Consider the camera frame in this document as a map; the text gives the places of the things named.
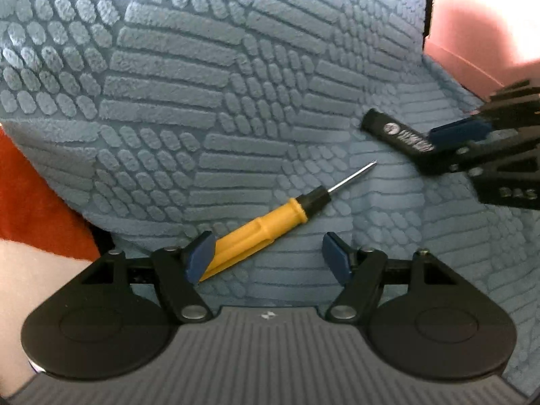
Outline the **black stick tool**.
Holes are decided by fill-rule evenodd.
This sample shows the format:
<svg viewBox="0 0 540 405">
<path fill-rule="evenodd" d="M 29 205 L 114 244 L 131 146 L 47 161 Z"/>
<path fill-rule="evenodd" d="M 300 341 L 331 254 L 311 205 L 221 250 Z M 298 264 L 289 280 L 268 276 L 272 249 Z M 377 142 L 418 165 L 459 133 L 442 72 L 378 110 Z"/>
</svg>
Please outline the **black stick tool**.
<svg viewBox="0 0 540 405">
<path fill-rule="evenodd" d="M 366 112 L 361 120 L 360 129 L 412 160 L 435 152 L 435 147 L 424 134 L 376 109 Z"/>
</svg>

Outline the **red white striped blanket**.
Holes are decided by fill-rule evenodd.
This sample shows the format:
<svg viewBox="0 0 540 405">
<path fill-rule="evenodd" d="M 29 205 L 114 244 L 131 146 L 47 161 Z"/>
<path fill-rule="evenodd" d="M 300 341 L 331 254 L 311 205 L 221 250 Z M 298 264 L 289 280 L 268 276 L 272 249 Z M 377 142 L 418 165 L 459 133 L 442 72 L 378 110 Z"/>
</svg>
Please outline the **red white striped blanket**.
<svg viewBox="0 0 540 405">
<path fill-rule="evenodd" d="M 34 376 L 20 344 L 40 303 L 100 257 L 90 228 L 1 134 L 1 394 Z"/>
</svg>

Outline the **pink cardboard box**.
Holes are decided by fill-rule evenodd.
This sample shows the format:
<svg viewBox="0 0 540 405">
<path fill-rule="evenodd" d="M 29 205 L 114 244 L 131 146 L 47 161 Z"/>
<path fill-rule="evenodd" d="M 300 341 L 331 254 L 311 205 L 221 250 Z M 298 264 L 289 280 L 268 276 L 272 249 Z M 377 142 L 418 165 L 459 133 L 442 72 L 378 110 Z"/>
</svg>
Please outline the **pink cardboard box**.
<svg viewBox="0 0 540 405">
<path fill-rule="evenodd" d="M 539 77 L 539 0 L 433 0 L 425 53 L 481 98 Z"/>
</svg>

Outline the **blue textured sofa cover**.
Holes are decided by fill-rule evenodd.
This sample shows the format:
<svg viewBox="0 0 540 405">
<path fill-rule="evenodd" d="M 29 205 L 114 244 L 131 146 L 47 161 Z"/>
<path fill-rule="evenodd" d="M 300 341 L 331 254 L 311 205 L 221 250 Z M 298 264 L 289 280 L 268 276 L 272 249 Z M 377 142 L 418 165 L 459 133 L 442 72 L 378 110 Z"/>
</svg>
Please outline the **blue textured sofa cover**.
<svg viewBox="0 0 540 405">
<path fill-rule="evenodd" d="M 505 371 L 539 385 L 539 215 L 422 178 L 360 130 L 421 131 L 480 100 L 422 51 L 426 0 L 1 0 L 1 122 L 59 197 L 129 256 L 224 236 L 373 163 L 308 224 L 205 281 L 208 305 L 316 305 L 323 235 L 425 247 L 513 319 Z"/>
</svg>

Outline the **yellow handled screwdriver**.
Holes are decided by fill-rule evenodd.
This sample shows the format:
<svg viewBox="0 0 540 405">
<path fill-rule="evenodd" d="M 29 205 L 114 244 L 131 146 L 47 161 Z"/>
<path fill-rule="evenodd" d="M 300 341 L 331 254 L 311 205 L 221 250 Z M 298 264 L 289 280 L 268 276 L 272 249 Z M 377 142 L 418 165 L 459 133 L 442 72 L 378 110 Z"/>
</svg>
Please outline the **yellow handled screwdriver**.
<svg viewBox="0 0 540 405">
<path fill-rule="evenodd" d="M 331 188 L 317 187 L 310 193 L 292 197 L 277 209 L 255 218 L 216 242 L 214 258 L 200 281 L 233 267 L 272 244 L 297 226 L 306 224 L 331 202 L 332 196 L 351 181 L 377 165 L 364 165 Z"/>
</svg>

